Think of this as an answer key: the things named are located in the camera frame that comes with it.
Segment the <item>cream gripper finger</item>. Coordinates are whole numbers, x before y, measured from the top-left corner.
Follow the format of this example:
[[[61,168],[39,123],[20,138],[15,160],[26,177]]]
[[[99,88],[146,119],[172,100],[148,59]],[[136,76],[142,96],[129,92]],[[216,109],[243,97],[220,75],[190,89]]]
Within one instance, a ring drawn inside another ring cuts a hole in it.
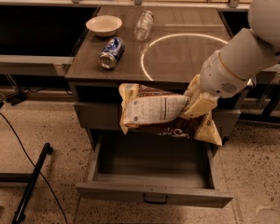
[[[192,97],[193,94],[200,88],[200,75],[196,75],[190,84],[188,85],[187,89],[184,92],[185,96]]]
[[[217,107],[217,95],[208,92],[194,94],[182,112],[182,115],[190,119],[198,118]]]

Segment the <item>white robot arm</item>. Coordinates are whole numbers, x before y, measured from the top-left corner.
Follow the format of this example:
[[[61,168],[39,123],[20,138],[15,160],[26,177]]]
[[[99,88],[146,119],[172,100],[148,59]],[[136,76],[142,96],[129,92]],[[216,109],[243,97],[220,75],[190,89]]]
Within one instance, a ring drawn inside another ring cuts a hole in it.
[[[248,23],[204,62],[190,82],[184,117],[194,119],[210,112],[219,98],[231,98],[252,76],[280,62],[280,0],[253,0]]]

